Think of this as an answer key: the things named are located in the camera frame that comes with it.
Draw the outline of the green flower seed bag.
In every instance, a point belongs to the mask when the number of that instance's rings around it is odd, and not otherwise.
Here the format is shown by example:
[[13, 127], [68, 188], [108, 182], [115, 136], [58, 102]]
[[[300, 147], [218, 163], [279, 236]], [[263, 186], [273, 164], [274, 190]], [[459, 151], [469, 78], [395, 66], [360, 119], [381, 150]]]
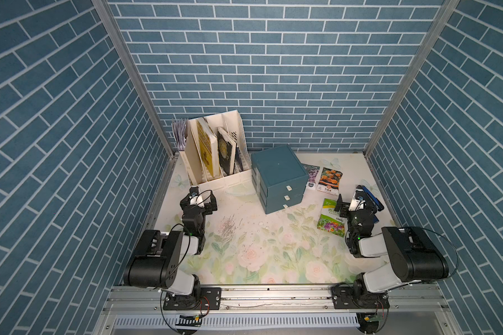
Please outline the green flower seed bag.
[[324, 199], [317, 228], [339, 237], [345, 237], [347, 231], [347, 218], [335, 211], [336, 200]]

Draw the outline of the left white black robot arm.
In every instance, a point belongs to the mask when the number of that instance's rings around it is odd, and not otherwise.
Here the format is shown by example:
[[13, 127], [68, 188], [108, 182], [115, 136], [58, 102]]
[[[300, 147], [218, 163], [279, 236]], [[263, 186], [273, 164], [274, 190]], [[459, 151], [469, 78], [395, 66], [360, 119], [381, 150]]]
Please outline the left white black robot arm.
[[222, 289], [206, 287], [197, 275], [180, 269], [186, 256], [203, 251], [206, 216], [217, 211], [217, 200], [211, 190], [192, 187], [180, 207], [181, 222], [168, 233], [142, 233], [125, 268], [124, 285], [162, 290], [162, 308], [167, 311], [218, 310]]

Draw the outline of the teal three-drawer cabinet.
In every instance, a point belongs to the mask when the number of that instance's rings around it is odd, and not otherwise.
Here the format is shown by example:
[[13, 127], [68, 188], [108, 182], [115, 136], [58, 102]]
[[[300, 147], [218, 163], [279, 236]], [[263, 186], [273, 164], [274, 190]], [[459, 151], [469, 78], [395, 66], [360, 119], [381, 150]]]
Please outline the teal three-drawer cabinet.
[[303, 201], [308, 172], [289, 145], [251, 154], [252, 182], [266, 214]]

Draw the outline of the purple flower seed bag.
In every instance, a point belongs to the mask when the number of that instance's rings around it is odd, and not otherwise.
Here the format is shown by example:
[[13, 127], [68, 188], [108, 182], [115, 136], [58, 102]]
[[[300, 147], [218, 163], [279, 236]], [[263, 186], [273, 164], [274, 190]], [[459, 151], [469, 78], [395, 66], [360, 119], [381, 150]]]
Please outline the purple flower seed bag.
[[321, 167], [308, 164], [303, 164], [303, 167], [308, 174], [306, 187], [310, 190], [316, 190], [319, 178], [318, 175], [321, 172]]

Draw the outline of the orange flower seed bag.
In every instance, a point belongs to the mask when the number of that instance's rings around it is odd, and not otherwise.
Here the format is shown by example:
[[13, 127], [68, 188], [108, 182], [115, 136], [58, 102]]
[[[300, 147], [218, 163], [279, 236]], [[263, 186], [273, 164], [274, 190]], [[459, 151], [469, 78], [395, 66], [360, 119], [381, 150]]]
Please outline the orange flower seed bag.
[[323, 167], [319, 176], [317, 190], [330, 195], [339, 195], [342, 172]]

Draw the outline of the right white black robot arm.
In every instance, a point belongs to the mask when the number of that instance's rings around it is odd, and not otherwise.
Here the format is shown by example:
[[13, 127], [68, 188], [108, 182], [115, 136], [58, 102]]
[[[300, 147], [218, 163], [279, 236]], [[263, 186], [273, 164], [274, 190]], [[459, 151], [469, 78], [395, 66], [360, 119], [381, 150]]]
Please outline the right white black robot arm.
[[345, 243], [355, 258], [381, 258], [388, 262], [381, 267], [362, 272], [353, 283], [339, 283], [332, 287], [336, 309], [387, 309], [388, 292], [414, 283], [430, 283], [446, 279], [449, 265], [440, 250], [419, 227], [382, 227], [373, 234], [376, 213], [384, 209], [382, 203], [366, 192], [350, 202], [339, 197], [334, 212], [347, 220]]

